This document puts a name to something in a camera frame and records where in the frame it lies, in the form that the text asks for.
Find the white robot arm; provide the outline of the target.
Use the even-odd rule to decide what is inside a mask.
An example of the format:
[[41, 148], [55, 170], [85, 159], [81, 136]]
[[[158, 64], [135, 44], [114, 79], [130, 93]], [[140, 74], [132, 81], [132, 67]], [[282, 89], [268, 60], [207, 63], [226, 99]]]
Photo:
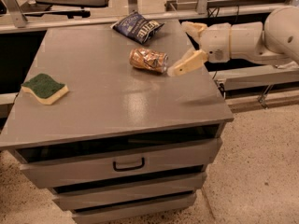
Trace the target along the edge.
[[299, 7], [272, 11], [264, 22], [206, 25], [185, 21], [183, 31], [198, 45], [189, 49], [167, 71], [177, 77], [204, 66], [243, 59], [257, 64], [299, 63]]

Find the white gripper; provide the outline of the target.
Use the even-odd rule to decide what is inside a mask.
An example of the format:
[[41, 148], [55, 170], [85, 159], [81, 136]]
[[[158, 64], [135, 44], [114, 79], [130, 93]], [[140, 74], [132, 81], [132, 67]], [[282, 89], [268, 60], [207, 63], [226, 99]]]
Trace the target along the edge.
[[206, 61], [210, 63], [227, 63], [230, 60], [230, 23], [207, 26], [200, 22], [184, 21], [183, 31], [196, 43], [199, 50], [189, 49], [178, 61], [171, 65], [167, 74], [170, 77], [185, 75], [201, 68]]

